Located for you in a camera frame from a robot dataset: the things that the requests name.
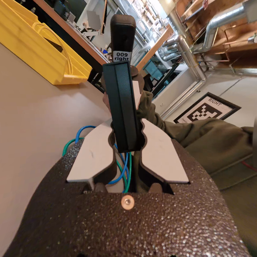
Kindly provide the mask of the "yellow plastic bin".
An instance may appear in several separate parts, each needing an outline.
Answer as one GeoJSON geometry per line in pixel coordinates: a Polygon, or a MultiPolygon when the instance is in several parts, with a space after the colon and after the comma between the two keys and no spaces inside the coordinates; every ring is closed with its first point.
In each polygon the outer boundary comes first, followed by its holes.
{"type": "Polygon", "coordinates": [[[0,1],[0,41],[52,85],[86,82],[92,67],[16,1],[0,1]]]}

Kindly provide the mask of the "silver ventilation duct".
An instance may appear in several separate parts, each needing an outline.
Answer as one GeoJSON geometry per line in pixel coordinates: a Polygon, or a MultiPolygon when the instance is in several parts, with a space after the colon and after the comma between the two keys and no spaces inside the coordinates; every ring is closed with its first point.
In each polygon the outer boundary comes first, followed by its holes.
{"type": "Polygon", "coordinates": [[[206,80],[206,75],[196,61],[194,54],[207,52],[213,47],[217,31],[221,26],[245,18],[247,16],[247,2],[248,1],[244,1],[216,14],[207,24],[203,44],[193,47],[190,46],[188,34],[182,25],[180,17],[175,11],[175,2],[171,1],[171,4],[165,7],[165,12],[168,14],[169,24],[174,30],[175,35],[163,43],[158,49],[159,56],[164,62],[182,56],[197,81],[204,82],[206,80]]]}

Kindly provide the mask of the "person's right hand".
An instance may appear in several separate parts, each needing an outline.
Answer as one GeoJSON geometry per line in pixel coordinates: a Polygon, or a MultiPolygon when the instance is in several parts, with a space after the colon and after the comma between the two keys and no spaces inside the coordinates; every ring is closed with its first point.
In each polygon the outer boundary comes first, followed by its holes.
{"type": "Polygon", "coordinates": [[[104,92],[104,95],[103,95],[103,103],[106,105],[106,107],[108,108],[110,114],[111,114],[111,109],[110,109],[110,104],[109,104],[109,100],[108,100],[108,95],[106,92],[104,92]]]}

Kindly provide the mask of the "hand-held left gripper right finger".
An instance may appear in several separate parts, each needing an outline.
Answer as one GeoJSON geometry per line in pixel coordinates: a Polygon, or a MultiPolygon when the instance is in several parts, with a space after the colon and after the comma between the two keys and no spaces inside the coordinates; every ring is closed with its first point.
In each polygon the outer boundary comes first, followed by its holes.
{"type": "Polygon", "coordinates": [[[171,138],[147,119],[141,119],[145,144],[140,150],[140,165],[161,182],[187,184],[185,169],[171,138]]]}

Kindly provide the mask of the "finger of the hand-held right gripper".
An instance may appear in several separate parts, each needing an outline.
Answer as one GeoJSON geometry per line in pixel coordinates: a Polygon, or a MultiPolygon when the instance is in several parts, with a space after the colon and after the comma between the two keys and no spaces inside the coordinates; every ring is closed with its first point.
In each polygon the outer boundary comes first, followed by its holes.
{"type": "Polygon", "coordinates": [[[139,83],[138,81],[132,81],[132,83],[133,83],[135,107],[136,107],[136,110],[138,110],[138,107],[140,105],[140,98],[141,98],[139,83]]]}

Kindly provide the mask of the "person's right forearm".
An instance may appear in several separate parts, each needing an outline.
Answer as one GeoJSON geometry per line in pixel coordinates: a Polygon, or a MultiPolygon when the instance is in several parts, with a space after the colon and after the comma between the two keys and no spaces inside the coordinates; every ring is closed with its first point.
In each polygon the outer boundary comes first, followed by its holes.
{"type": "Polygon", "coordinates": [[[193,152],[252,152],[253,128],[240,128],[216,118],[174,124],[161,119],[152,98],[152,93],[142,91],[137,116],[156,125],[184,148],[193,152]]]}

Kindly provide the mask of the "person's olive clothing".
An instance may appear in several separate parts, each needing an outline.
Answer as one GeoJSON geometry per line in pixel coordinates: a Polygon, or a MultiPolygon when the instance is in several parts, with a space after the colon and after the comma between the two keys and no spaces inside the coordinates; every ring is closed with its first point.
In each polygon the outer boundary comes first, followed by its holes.
{"type": "Polygon", "coordinates": [[[209,173],[232,214],[250,252],[256,252],[256,167],[252,152],[193,152],[185,148],[209,173]]]}

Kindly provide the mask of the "black white marker poster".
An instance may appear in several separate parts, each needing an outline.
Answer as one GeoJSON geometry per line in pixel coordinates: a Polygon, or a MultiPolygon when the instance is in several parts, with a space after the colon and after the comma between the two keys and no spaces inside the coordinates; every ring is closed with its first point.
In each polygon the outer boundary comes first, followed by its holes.
{"type": "Polygon", "coordinates": [[[208,118],[225,120],[240,109],[240,106],[207,92],[182,114],[175,118],[174,123],[188,124],[208,118]]]}

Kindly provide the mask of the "black network switch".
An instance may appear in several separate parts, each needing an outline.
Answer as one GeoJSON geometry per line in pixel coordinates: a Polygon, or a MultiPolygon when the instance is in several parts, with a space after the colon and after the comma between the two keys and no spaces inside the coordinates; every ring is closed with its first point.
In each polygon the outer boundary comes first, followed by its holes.
{"type": "Polygon", "coordinates": [[[136,114],[129,61],[104,64],[103,77],[118,152],[140,151],[144,140],[136,114]]]}

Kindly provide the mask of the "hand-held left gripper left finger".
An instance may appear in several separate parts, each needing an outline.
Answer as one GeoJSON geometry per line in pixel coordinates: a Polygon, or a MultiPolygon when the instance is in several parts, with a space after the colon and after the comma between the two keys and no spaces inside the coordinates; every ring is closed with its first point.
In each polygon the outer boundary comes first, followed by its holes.
{"type": "Polygon", "coordinates": [[[107,185],[115,178],[115,135],[111,123],[112,120],[103,122],[84,138],[67,182],[85,182],[93,190],[96,183],[107,185]]]}

